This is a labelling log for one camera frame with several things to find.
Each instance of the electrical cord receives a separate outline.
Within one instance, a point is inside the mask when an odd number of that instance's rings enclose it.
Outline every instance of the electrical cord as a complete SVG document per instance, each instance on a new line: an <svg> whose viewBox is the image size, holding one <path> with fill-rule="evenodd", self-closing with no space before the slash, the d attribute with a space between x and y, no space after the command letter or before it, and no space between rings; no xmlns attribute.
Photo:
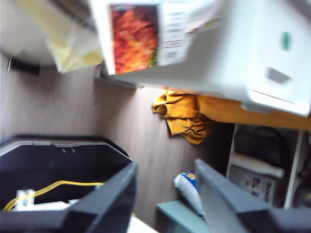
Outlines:
<svg viewBox="0 0 311 233"><path fill-rule="evenodd" d="M309 163L311 161L311 134L307 131L307 146L308 146L308 156L306 157L303 167L300 172L297 173L297 176L302 179L311 180L311 169L309 168Z"/></svg>
<svg viewBox="0 0 311 233"><path fill-rule="evenodd" d="M11 200L9 203L6 204L6 206L4 207L4 211L10 211L13 209L13 207L22 200L28 199L28 198L34 198L34 197L38 197L42 194L45 194L49 191L51 191L52 189L56 188L57 186L60 186L62 184L69 184L69 185L76 185L76 186L95 186L95 185L104 185L103 183L100 182L93 182L93 183L81 183L81 182L73 182L73 181L56 181L52 184L50 184L49 186L42 188L38 191L35 191L35 193L33 194L28 194L25 195L23 197L17 197L14 198L13 200Z"/></svg>

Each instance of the book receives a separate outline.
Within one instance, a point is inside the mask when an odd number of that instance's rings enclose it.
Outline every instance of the book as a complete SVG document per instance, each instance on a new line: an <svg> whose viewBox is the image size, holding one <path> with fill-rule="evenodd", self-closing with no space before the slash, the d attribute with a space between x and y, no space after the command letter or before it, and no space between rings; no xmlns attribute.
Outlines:
<svg viewBox="0 0 311 233"><path fill-rule="evenodd" d="M183 62L221 0L90 0L109 75Z"/></svg>

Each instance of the yellow cloth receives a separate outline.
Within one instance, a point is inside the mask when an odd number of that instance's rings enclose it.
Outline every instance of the yellow cloth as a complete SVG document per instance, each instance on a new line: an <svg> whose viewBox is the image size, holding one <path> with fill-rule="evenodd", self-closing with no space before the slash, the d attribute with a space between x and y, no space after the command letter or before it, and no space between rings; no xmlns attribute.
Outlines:
<svg viewBox="0 0 311 233"><path fill-rule="evenodd" d="M197 111L197 96L166 90L152 105L154 113L166 119L172 135L180 134L198 145L210 133L212 120Z"/></svg>

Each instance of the printed picture on box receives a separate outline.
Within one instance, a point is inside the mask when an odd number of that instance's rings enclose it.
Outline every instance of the printed picture on box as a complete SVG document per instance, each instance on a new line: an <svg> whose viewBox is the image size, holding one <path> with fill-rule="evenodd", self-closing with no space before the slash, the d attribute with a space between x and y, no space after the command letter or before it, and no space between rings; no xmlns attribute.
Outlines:
<svg viewBox="0 0 311 233"><path fill-rule="evenodd" d="M255 196L255 197L259 197L259 193L255 192L255 191L252 191L252 195Z"/></svg>
<svg viewBox="0 0 311 233"><path fill-rule="evenodd" d="M245 179L245 185L246 185L247 187L250 187L252 181L251 181L251 180L248 180L248 179L246 179L246 178L244 178L244 179Z"/></svg>
<svg viewBox="0 0 311 233"><path fill-rule="evenodd" d="M116 74L156 65L156 5L112 5Z"/></svg>

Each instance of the wooden floor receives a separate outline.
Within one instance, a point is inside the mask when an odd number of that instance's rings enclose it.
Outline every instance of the wooden floor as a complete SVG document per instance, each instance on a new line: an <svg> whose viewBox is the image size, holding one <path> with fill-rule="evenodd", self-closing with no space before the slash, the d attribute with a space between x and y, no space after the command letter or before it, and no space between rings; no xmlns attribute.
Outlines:
<svg viewBox="0 0 311 233"><path fill-rule="evenodd" d="M194 170L202 158L225 172L232 125L215 124L198 146L170 136L166 122L151 105L164 91L131 89L94 80L93 68L60 75L43 68L38 79L7 71L1 56L1 137L15 133L89 134L105 136L138 161L135 213L155 227L156 204L175 200L173 178Z"/></svg>

